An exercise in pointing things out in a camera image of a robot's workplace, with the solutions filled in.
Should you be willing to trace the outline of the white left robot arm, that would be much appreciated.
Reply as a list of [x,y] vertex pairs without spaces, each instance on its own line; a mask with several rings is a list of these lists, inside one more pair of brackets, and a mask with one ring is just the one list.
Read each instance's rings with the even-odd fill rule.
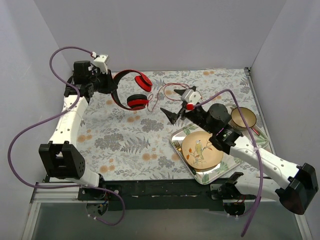
[[62,116],[48,143],[41,144],[38,150],[49,177],[90,186],[89,194],[95,200],[106,196],[106,187],[99,183],[99,174],[86,168],[86,161],[77,149],[77,136],[94,93],[109,94],[117,87],[107,61],[107,55],[99,55],[93,61],[74,62],[64,91]]

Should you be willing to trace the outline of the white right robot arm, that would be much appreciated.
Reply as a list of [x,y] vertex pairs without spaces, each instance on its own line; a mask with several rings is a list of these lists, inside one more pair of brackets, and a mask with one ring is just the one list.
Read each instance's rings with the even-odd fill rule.
[[212,104],[208,110],[200,102],[196,87],[176,90],[181,96],[181,109],[174,113],[161,108],[171,124],[178,119],[188,119],[210,134],[209,141],[219,151],[254,166],[260,174],[270,177],[264,184],[260,178],[256,192],[257,198],[263,196],[268,187],[267,198],[278,200],[290,212],[303,215],[319,190],[316,169],[308,164],[298,165],[280,158],[269,151],[259,148],[254,137],[246,137],[229,124],[232,119],[227,107],[221,103]]

